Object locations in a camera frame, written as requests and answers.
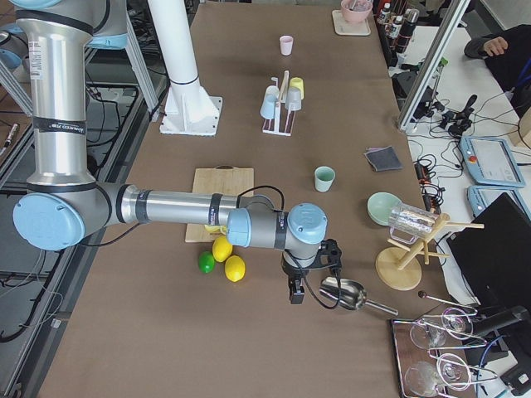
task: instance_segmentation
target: lemon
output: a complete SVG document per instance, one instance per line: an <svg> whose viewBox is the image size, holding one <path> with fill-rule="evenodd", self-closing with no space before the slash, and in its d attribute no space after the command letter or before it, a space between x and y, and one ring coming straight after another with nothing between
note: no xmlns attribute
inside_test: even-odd
<svg viewBox="0 0 531 398"><path fill-rule="evenodd" d="M218 263L222 263L229 258L229 256L232 254L232 245L227 240L226 236L222 235L214 240L214 245L212 245L212 254Z"/></svg>
<svg viewBox="0 0 531 398"><path fill-rule="evenodd" d="M232 255L225 263L225 276L232 282L237 282L246 274L246 263L237 255Z"/></svg>
<svg viewBox="0 0 531 398"><path fill-rule="evenodd" d="M214 267L216 266L216 261L214 260L214 256L210 251L203 251L199 255L199 261L198 261L199 269L204 274L208 274L209 272L212 272L214 270Z"/></svg>

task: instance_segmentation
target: black strap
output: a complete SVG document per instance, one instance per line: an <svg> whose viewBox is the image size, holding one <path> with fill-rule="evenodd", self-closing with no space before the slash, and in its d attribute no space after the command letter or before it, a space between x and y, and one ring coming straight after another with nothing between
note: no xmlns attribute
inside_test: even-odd
<svg viewBox="0 0 531 398"><path fill-rule="evenodd" d="M116 207L116 218L122 224L125 223L124 215L122 214L122 201L124 200L125 190L130 186L131 184L124 184L119 188L118 195L116 195L116 203L114 204Z"/></svg>
<svg viewBox="0 0 531 398"><path fill-rule="evenodd" d="M95 182L81 185L41 185L41 184L26 184L28 191L41 193L67 193L67 192L83 192L96 188Z"/></svg>
<svg viewBox="0 0 531 398"><path fill-rule="evenodd" d="M98 26L94 28L94 33L99 32L105 26L107 21L109 21L109 15L110 15L110 0L107 0L105 2L105 15L101 19L101 22L98 24Z"/></svg>
<svg viewBox="0 0 531 398"><path fill-rule="evenodd" d="M108 211L107 211L107 220L105 221L105 225L107 225L107 223L110 220L110 215L113 213L113 206L110 203L110 197L109 195L107 195L107 192L105 192L105 189L103 189L99 185L96 185L96 189L101 192L101 195L103 195L103 197L105 198L105 201L107 202Z"/></svg>
<svg viewBox="0 0 531 398"><path fill-rule="evenodd" d="M51 12L37 11L37 10L17 10L15 12L17 19L37 19L38 21L55 22L60 25L67 25L74 27L80 31L87 32L89 35L94 34L94 28L88 23L78 21L74 18L65 17Z"/></svg>
<svg viewBox="0 0 531 398"><path fill-rule="evenodd" d="M210 208L208 209L208 225L219 226L219 205L222 202L221 193L213 193L210 199Z"/></svg>
<svg viewBox="0 0 531 398"><path fill-rule="evenodd" d="M276 216L275 249L285 249L285 238L288 232L288 211L279 211Z"/></svg>
<svg viewBox="0 0 531 398"><path fill-rule="evenodd" d="M84 120L59 120L33 116L33 128L39 133L74 133L86 135L86 122Z"/></svg>
<svg viewBox="0 0 531 398"><path fill-rule="evenodd" d="M172 83L174 83L175 85L190 85L191 83L193 83L194 81L196 81L197 79L199 79L199 75L197 75L193 80L190 80L190 81L187 81L187 82L184 82L184 83L179 83L178 81L175 81L175 80L169 80L171 81Z"/></svg>
<svg viewBox="0 0 531 398"><path fill-rule="evenodd" d="M147 224L151 221L148 217L148 196L150 192L150 189L144 189L139 192L136 198L134 213L140 224Z"/></svg>

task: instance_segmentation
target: pink bowl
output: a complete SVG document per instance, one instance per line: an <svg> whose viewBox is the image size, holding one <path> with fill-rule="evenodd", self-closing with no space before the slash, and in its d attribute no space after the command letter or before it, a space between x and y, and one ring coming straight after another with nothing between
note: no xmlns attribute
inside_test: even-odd
<svg viewBox="0 0 531 398"><path fill-rule="evenodd" d="M341 13L343 18L347 22L358 23L363 22L367 19L368 15L373 11L373 2L372 0L358 0L356 2L355 11L348 9L348 6L353 2L353 0L342 0L341 1Z"/></svg>

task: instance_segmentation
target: mint green cup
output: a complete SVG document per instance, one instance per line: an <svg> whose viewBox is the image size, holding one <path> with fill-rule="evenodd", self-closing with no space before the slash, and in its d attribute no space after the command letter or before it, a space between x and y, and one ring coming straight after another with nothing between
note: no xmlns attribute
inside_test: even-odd
<svg viewBox="0 0 531 398"><path fill-rule="evenodd" d="M315 169L315 189L319 192L327 192L335 179L335 171L328 166L320 166Z"/></svg>

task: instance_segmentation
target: wooden cutting board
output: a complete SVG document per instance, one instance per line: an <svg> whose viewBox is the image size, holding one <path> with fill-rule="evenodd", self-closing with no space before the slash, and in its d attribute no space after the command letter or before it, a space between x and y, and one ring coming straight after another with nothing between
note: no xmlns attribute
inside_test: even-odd
<svg viewBox="0 0 531 398"><path fill-rule="evenodd" d="M222 193L238 195L255 186L254 168L196 168L193 178L193 193ZM212 242L221 233L209 233L203 225L187 224L185 242Z"/></svg>

